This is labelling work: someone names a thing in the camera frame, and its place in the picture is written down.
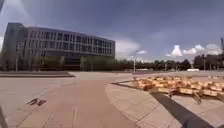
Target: sky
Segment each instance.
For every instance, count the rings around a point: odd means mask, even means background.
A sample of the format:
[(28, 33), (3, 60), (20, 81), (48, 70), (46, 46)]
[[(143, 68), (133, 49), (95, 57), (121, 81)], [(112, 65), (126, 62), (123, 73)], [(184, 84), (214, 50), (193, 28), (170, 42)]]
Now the sky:
[(0, 42), (8, 22), (115, 40), (117, 58), (183, 60), (221, 52), (224, 1), (5, 0)]

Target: paved plaza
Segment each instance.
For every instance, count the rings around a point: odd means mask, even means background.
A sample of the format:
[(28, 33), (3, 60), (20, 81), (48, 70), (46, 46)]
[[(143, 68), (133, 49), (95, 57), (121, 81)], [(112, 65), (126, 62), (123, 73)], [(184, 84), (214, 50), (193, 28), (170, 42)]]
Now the paved plaza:
[[(151, 95), (111, 83), (128, 73), (78, 73), (74, 78), (0, 78), (0, 103), (10, 128), (180, 128), (220, 127), (224, 103), (192, 97)], [(151, 75), (222, 75), (172, 72)], [(30, 105), (32, 99), (46, 101)]]

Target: building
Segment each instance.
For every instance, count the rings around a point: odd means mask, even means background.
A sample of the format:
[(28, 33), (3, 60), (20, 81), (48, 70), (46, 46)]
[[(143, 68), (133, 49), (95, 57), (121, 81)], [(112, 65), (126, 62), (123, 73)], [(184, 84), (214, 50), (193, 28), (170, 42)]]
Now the building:
[(1, 65), (6, 69), (30, 67), (33, 58), (62, 57), (65, 66), (80, 68), (82, 56), (115, 57), (115, 41), (49, 28), (8, 23), (3, 41)]
[(222, 48), (222, 51), (224, 51), (224, 37), (222, 37), (220, 39), (221, 39), (221, 48)]
[(4, 1), (5, 1), (5, 0), (0, 0), (0, 13), (1, 13), (2, 6), (3, 6), (3, 4), (4, 4)]

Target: outdoor seating area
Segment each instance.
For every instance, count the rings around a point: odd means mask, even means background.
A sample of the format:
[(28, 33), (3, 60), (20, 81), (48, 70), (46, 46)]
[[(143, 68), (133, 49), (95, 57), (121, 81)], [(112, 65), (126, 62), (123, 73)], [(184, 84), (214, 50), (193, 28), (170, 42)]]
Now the outdoor seating area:
[(224, 82), (216, 82), (213, 79), (223, 79), (223, 77), (208, 76), (209, 80), (200, 81), (193, 77), (177, 76), (157, 76), (148, 78), (134, 77), (132, 84), (134, 87), (149, 91), (150, 93), (162, 92), (172, 98), (173, 95), (191, 95), (200, 104), (203, 96), (217, 98), (224, 102)]

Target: walkway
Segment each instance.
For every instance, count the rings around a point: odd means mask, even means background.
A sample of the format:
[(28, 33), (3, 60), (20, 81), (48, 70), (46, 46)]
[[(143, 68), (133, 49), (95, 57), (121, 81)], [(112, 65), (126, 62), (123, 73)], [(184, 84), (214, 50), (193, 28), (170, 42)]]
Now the walkway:
[(136, 128), (108, 100), (110, 80), (79, 81), (39, 97), (41, 106), (24, 105), (7, 118), (14, 128)]

